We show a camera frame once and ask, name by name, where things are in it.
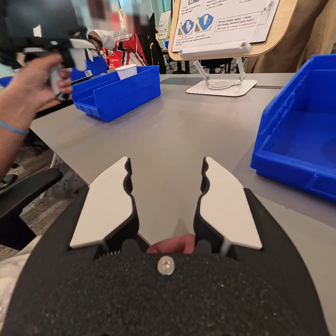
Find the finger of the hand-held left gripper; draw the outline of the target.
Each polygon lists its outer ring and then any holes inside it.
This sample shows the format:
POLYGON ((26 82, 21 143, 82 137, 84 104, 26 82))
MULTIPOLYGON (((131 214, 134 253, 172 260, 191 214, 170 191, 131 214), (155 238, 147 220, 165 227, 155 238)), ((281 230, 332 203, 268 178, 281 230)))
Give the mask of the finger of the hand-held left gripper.
POLYGON ((91 62, 96 57, 95 45, 84 39, 69 39, 71 48, 69 48, 70 55, 72 57, 75 68, 78 71, 86 71, 87 57, 91 62))

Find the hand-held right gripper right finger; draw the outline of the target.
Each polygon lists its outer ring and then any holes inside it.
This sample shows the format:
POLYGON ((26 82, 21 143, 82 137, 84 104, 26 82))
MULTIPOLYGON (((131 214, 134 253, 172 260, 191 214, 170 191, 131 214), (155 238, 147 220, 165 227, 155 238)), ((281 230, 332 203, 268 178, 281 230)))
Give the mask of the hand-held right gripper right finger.
POLYGON ((212 253, 227 255, 232 246, 263 248, 246 192, 239 180, 211 157, 202 164, 201 195, 195 216, 195 247, 205 241, 212 253))

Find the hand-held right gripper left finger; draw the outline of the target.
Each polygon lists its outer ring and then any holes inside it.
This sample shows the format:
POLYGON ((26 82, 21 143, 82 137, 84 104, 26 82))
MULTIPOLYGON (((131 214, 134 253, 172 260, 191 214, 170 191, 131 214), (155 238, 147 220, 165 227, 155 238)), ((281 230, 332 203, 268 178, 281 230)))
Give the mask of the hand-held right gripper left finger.
POLYGON ((124 241, 136 238, 139 218, 131 176, 131 159, 122 157, 90 184, 71 249, 99 245, 106 252, 118 252, 124 241))

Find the white paper cup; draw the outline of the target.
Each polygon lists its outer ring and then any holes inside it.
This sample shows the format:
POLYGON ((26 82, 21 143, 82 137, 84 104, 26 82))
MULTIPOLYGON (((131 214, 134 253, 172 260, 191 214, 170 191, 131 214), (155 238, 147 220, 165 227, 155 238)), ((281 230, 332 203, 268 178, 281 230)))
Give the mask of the white paper cup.
POLYGON ((129 64, 120 66, 115 69, 116 73, 119 76, 120 80, 135 76, 137 74, 137 65, 136 64, 129 64))

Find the blue plastic bin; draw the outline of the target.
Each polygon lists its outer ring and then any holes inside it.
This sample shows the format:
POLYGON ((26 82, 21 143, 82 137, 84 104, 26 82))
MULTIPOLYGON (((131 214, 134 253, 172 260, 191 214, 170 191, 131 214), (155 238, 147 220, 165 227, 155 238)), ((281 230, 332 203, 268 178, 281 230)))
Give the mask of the blue plastic bin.
POLYGON ((250 167, 336 200, 336 55, 314 55, 264 109, 250 167))
POLYGON ((161 95, 159 65, 136 67, 137 74, 120 79, 117 72, 73 85, 78 110, 110 122, 161 95))

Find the person's left hand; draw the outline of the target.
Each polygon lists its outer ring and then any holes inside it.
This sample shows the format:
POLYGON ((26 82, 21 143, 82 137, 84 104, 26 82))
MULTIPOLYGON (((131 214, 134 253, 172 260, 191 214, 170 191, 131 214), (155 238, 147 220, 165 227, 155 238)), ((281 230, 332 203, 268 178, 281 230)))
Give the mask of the person's left hand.
POLYGON ((1 93, 1 121, 27 131, 36 113, 56 99, 49 84, 49 70, 61 62, 59 53, 28 62, 1 93))

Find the blue labelled bin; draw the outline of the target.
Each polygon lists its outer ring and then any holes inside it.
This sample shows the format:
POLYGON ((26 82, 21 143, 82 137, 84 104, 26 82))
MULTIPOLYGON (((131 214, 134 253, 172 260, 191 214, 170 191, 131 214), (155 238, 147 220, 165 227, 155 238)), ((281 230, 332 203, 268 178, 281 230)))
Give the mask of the blue labelled bin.
POLYGON ((89 58, 86 59, 85 71, 78 71, 76 68, 73 68, 70 78, 73 82, 78 82, 80 80, 90 79, 101 74, 106 74, 108 69, 107 63, 102 55, 94 56, 93 61, 89 58))

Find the white red printed garment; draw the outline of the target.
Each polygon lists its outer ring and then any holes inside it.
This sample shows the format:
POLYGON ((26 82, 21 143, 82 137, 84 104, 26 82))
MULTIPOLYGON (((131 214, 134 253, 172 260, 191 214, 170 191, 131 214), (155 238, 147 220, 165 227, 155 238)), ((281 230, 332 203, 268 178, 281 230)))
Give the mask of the white red printed garment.
POLYGON ((147 66, 147 61, 140 40, 136 34, 121 31, 92 30, 88 40, 95 45, 98 53, 103 55, 109 69, 135 64, 147 66))

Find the blue wristband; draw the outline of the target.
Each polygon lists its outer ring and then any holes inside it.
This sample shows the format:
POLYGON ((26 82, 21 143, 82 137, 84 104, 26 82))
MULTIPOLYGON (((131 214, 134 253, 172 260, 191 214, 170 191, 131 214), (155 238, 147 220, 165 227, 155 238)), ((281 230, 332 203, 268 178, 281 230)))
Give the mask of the blue wristband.
POLYGON ((19 128, 15 128, 13 126, 10 126, 2 121, 0 121, 0 127, 3 128, 3 129, 6 129, 12 133, 15 133, 15 134, 20 134, 20 135, 27 135, 29 133, 29 129, 28 131, 25 131, 25 130, 22 130, 22 129, 19 129, 19 128))

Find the white cloth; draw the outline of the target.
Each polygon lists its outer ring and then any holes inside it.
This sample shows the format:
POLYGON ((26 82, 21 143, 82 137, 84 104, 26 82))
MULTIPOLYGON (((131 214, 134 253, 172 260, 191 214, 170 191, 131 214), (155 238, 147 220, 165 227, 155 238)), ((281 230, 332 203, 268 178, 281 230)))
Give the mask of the white cloth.
POLYGON ((2 328, 6 312, 18 277, 27 262, 32 250, 39 242, 42 235, 38 235, 23 250, 15 256, 0 262, 0 327, 2 328))

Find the instruction sheet on tablet stand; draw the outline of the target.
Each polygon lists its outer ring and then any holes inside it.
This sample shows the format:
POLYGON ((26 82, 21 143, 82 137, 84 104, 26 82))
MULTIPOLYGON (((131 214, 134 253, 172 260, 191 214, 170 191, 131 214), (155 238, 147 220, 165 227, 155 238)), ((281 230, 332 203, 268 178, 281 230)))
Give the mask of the instruction sheet on tablet stand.
POLYGON ((198 95, 216 95, 225 97, 241 97, 249 92, 256 84, 256 80, 245 79, 245 71, 243 67, 243 57, 256 57, 273 49, 283 38, 288 29, 289 22, 296 8, 297 1, 279 0, 279 5, 271 24, 266 41, 252 43, 249 47, 242 44, 240 49, 231 51, 221 51, 213 55, 210 54, 187 54, 182 56, 179 52, 172 52, 172 44, 177 27, 178 11, 180 0, 174 1, 173 17, 171 20, 171 31, 168 45, 169 56, 174 61, 194 61, 194 66, 202 75, 202 82, 191 87, 187 93, 198 95), (210 76, 204 72, 200 65, 200 60, 211 60, 220 58, 234 58, 239 69, 238 79, 210 79, 210 76))

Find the printed instruction sheet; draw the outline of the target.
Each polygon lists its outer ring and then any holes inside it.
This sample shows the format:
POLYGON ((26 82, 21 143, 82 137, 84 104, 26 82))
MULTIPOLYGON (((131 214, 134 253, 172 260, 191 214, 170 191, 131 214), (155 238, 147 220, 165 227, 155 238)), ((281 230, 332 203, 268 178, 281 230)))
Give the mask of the printed instruction sheet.
POLYGON ((279 0, 180 1, 172 52, 214 55, 264 42, 278 5, 279 0))

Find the beige hanging coat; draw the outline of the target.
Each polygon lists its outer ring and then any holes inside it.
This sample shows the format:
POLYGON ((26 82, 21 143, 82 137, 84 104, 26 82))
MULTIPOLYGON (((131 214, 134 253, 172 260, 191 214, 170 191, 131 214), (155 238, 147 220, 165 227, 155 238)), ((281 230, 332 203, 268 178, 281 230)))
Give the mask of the beige hanging coat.
POLYGON ((288 29, 269 52, 247 58, 246 73, 295 73, 313 55, 329 54, 336 36, 335 0, 299 0, 288 29))

